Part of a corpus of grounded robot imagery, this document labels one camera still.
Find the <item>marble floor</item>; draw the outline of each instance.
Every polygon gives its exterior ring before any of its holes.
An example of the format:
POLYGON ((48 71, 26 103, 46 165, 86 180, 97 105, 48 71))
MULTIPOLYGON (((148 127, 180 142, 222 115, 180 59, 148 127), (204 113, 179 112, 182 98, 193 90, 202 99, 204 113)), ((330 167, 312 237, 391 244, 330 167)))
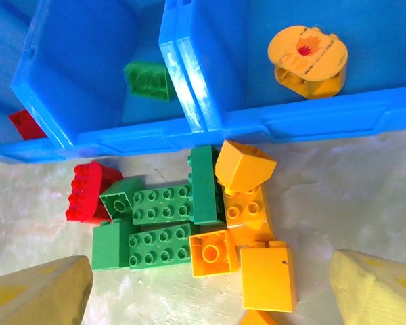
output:
MULTIPOLYGON (((406 263, 406 131, 259 147, 278 160, 266 188, 275 234, 294 250, 300 299, 293 314, 273 315, 281 325, 342 324, 328 281, 335 248, 406 263)), ((162 186, 187 179, 188 154, 102 161, 162 186)), ((91 258, 92 227, 64 216, 72 170, 85 161, 0 163, 0 275, 68 255, 91 258)), ((95 272, 83 323, 237 324, 241 287, 240 272, 193 279, 190 265, 95 272)))

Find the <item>yellow round toy piece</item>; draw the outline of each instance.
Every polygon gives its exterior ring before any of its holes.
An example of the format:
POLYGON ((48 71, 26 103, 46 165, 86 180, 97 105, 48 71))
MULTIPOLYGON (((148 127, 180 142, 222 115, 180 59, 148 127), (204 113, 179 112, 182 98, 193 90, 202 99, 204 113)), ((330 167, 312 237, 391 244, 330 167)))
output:
POLYGON ((309 100, 332 97, 343 88, 347 48, 335 34, 288 27, 272 39, 268 56, 277 81, 309 100))

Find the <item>green lego brick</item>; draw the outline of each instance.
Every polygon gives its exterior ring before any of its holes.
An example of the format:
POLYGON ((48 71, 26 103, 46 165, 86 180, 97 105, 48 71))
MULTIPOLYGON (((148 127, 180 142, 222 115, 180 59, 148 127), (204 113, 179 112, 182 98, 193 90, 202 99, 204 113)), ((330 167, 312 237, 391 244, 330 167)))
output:
POLYGON ((124 69, 129 91, 133 95, 168 102, 176 91, 165 64, 135 61, 124 69))
POLYGON ((99 197, 112 220, 132 219, 134 193, 140 190, 144 190, 140 178, 124 179, 111 185, 99 197))
POLYGON ((189 236, 200 228, 182 223, 129 236, 129 267, 149 269, 191 262, 189 236))
POLYGON ((134 193, 135 225, 189 221, 191 215, 191 186, 188 183, 134 193))
POLYGON ((188 164, 191 174, 194 219, 196 225, 216 225, 225 223, 223 193, 214 175, 218 151, 212 146, 202 146, 191 150, 188 164))
POLYGON ((130 221, 115 219, 93 228, 92 269, 118 269, 129 266, 129 235, 140 231, 130 221))

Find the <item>pile of toy bricks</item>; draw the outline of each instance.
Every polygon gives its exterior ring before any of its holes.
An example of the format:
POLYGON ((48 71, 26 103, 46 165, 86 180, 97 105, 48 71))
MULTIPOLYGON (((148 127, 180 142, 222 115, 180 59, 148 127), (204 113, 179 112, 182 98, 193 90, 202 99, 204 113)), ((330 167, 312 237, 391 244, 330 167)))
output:
POLYGON ((239 270, 241 247, 244 309, 252 310, 241 324, 276 324, 263 311, 292 312, 297 304, 292 251, 275 241, 264 188, 276 161, 225 141, 220 152, 194 148, 188 164, 183 184, 149 190, 95 161, 75 167, 66 218, 99 225, 93 270, 191 263, 195 278, 230 274, 239 270), (200 233, 201 225, 225 224, 200 233))

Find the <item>yellow plastic object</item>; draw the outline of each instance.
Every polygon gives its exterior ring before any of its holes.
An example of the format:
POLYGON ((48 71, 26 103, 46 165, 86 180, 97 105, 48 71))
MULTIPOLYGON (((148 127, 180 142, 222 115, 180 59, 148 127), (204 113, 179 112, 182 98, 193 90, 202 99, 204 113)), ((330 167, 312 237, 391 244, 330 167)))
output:
POLYGON ((236 247, 227 230, 190 236, 189 245, 193 277, 229 274, 239 270, 236 247))
POLYGON ((346 325, 406 325, 406 265, 339 250, 330 282, 346 325))
POLYGON ((248 310, 239 325, 278 325, 266 311, 248 310))
POLYGON ((223 195, 227 227, 236 246, 275 240, 264 184, 247 193, 223 195))
POLYGON ((292 251, 285 242, 241 249, 244 309, 292 313, 298 297, 292 251))
POLYGON ((225 140, 215 176, 228 195, 246 193, 271 178, 277 162, 253 146, 225 140))
POLYGON ((86 256, 0 276, 0 325, 80 324, 92 285, 86 256))
POLYGON ((277 81, 305 98, 331 97, 343 88, 347 48, 334 34, 288 27, 272 39, 268 56, 277 81))

